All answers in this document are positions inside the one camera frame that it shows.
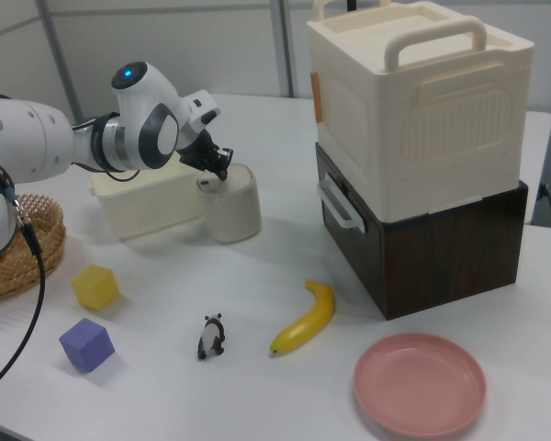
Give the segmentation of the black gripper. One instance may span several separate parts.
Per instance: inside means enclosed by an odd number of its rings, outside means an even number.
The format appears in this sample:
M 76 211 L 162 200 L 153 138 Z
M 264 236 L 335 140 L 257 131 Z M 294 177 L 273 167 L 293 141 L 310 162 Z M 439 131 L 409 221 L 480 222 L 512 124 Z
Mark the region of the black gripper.
M 202 130 L 189 146 L 177 153 L 182 164 L 215 174 L 221 181 L 228 177 L 233 150 L 219 149 L 207 130 Z

